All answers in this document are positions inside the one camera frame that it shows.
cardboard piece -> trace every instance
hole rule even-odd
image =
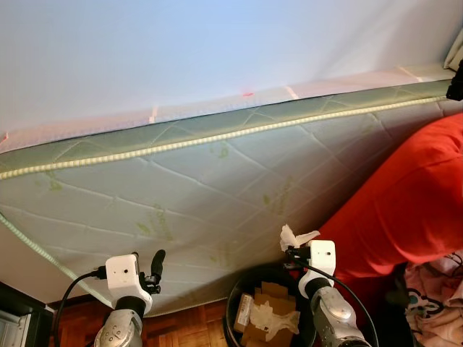
[[[241,295],[241,299],[239,300],[238,313],[233,326],[233,329],[235,329],[238,333],[243,333],[249,324],[249,318],[253,305],[254,299],[252,296],[243,293]]]
[[[268,301],[274,314],[286,315],[296,310],[296,299],[288,296],[288,288],[275,283],[262,282],[262,290],[255,289],[255,305],[262,305]],[[289,347],[293,333],[288,329],[277,332],[274,338],[266,342],[267,332],[257,329],[252,323],[246,328],[241,339],[245,347]]]
[[[288,288],[276,283],[262,282],[262,294],[268,294],[277,299],[288,299]]]

trash bin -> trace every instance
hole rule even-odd
[[[239,300],[242,293],[254,294],[254,288],[260,283],[272,282],[288,288],[289,295],[296,297],[296,309],[301,312],[299,321],[299,335],[294,335],[291,347],[311,347],[315,341],[315,327],[313,326],[310,303],[300,295],[297,282],[283,269],[282,264],[261,265],[243,272],[235,283],[226,302],[224,317],[224,335],[229,347],[241,347],[242,334],[233,330],[234,321],[238,313]]]

white tissue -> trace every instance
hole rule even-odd
[[[268,301],[265,305],[254,305],[251,311],[250,321],[257,329],[267,332],[266,341],[269,342],[275,337],[278,331],[288,328],[294,334],[299,334],[297,328],[299,324],[300,312],[294,311],[285,316],[273,314],[273,308]]]
[[[308,234],[294,236],[291,228],[286,224],[281,228],[280,234],[280,246],[281,250],[285,252],[289,246],[293,246],[294,248],[300,248],[303,244],[308,243],[311,239],[320,236],[319,231],[312,231]]]

mattress cover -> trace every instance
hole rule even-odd
[[[0,155],[0,221],[76,278],[165,249],[152,314],[222,299],[321,225],[411,133],[462,104],[449,81],[295,100]],[[82,287],[109,304],[106,282]]]

red cloth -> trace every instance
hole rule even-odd
[[[462,148],[463,114],[424,127],[321,228],[336,243],[336,276],[369,309],[395,265],[463,249]]]

